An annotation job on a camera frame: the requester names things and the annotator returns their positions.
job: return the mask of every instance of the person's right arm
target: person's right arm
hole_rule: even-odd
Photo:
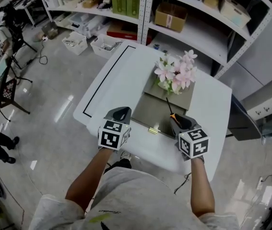
[[[214,213],[213,191],[209,184],[204,162],[200,158],[191,160],[191,209],[200,217]]]

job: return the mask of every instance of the gray floor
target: gray floor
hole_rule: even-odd
[[[30,41],[38,31],[27,29],[25,38]],[[22,74],[34,83],[22,81],[15,100],[30,115],[13,106],[3,109],[12,122],[0,114],[4,134],[19,136],[16,150],[8,153],[17,159],[16,164],[0,161],[0,177],[5,185],[6,199],[2,200],[9,218],[19,228],[27,229],[42,194],[64,197],[71,182],[97,153],[97,141],[76,121],[72,114],[85,91],[99,73],[106,59],[88,48],[75,56],[61,42],[68,32],[44,43],[42,54],[48,64],[40,65],[36,59]],[[41,48],[41,43],[33,44]],[[21,64],[34,56],[27,47],[18,54]],[[110,160],[118,159],[114,154]],[[135,169],[148,172],[174,191],[184,177],[155,167],[146,161],[133,158]],[[257,229],[272,205],[272,178],[257,189],[259,178],[272,174],[272,141],[265,146],[260,140],[241,141],[227,138],[217,171],[211,182],[218,214],[234,212],[242,229]],[[177,193],[189,205],[190,182]]]

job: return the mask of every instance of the white cube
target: white cube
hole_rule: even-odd
[[[119,150],[127,142],[129,133],[129,125],[103,119],[98,130],[98,145],[99,147]]]
[[[208,152],[210,137],[202,128],[179,134],[179,150],[191,159]]]

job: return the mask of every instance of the green box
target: green box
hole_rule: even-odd
[[[139,17],[140,0],[126,1],[126,15],[138,19]]]
[[[112,0],[112,12],[126,15],[126,0]]]

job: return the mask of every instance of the desk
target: desk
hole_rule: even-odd
[[[22,108],[18,103],[14,101],[17,80],[12,79],[7,82],[9,69],[10,67],[7,67],[4,73],[0,76],[0,109],[12,104],[15,107],[19,108],[20,110],[22,110],[23,112],[30,114],[30,112],[26,111],[24,108]]]
[[[23,2],[20,2],[18,5],[16,5],[14,8],[15,10],[25,10],[26,14],[28,15],[28,18],[31,22],[31,24],[35,27],[35,22],[34,22],[34,19],[32,18],[30,12],[28,11],[28,7],[33,4],[35,1],[37,0],[29,0],[26,5],[23,5]]]
[[[74,118],[97,136],[101,118],[119,106],[135,109],[154,63],[162,52],[125,41],[102,68],[74,111]],[[194,118],[211,137],[204,155],[208,179],[213,179],[227,131],[232,90],[220,81],[198,70],[190,109]],[[190,161],[183,161],[176,140],[163,134],[152,134],[148,128],[131,120],[131,135],[123,149],[166,170],[188,174]]]

